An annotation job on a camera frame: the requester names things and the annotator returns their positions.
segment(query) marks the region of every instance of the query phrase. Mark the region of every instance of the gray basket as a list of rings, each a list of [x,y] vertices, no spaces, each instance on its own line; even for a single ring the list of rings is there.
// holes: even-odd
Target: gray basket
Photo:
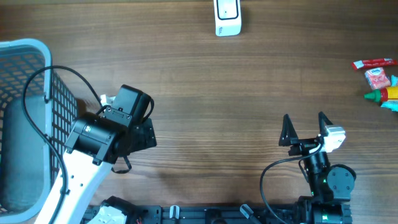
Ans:
[[[51,64],[50,50],[38,40],[0,42],[0,223],[23,222],[36,215],[59,170],[21,106],[28,77]],[[77,116],[75,97],[55,72],[51,76],[51,70],[33,79],[27,96],[30,116],[62,154]]]

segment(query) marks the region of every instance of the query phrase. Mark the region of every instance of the basket mesh side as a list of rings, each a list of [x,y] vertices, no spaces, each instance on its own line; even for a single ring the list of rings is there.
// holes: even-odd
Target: basket mesh side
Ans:
[[[45,65],[43,56],[36,50],[24,53],[0,51],[0,162],[3,138],[3,122],[6,106],[22,95],[28,77]],[[43,95],[44,74],[36,76],[27,89],[27,96]],[[0,205],[0,214],[9,213]]]
[[[70,132],[70,125],[77,117],[77,102],[68,87],[53,72],[52,75],[52,142],[60,154],[65,152],[63,145]],[[57,158],[51,158],[52,182],[57,177],[60,164]]]

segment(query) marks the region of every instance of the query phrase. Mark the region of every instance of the tabletop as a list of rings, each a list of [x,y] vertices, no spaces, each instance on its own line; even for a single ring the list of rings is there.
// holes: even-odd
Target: tabletop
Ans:
[[[137,205],[262,205],[263,168],[288,157],[278,146],[283,115],[311,138],[323,111],[346,130],[329,160],[357,173],[354,222],[396,223],[398,116],[363,99],[371,89],[350,64],[397,58],[397,6],[242,1],[234,37],[215,35],[211,1],[1,6],[0,40],[40,39],[53,64],[74,68],[98,94],[127,84],[154,98],[158,146],[132,153],[132,170],[110,174],[93,205],[112,195]],[[59,74],[94,107],[83,82]],[[296,162],[271,169],[265,192],[271,203],[310,195]]]

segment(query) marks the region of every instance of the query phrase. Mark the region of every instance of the wooden surface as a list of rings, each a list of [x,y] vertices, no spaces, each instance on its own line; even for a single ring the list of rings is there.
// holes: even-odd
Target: wooden surface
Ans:
[[[155,99],[159,145],[131,154],[132,171],[109,175],[92,204],[111,195],[138,205],[260,204],[261,171],[288,157],[277,145],[283,115],[310,138],[324,111],[347,132],[329,159],[358,175],[354,222],[396,223],[398,116],[363,99],[369,85],[350,65],[398,57],[396,3],[243,1],[242,33],[225,38],[214,34],[210,1],[2,6],[0,39],[44,41],[54,64],[81,72],[99,94],[127,84]],[[270,170],[265,186],[272,203],[310,195],[296,162]]]

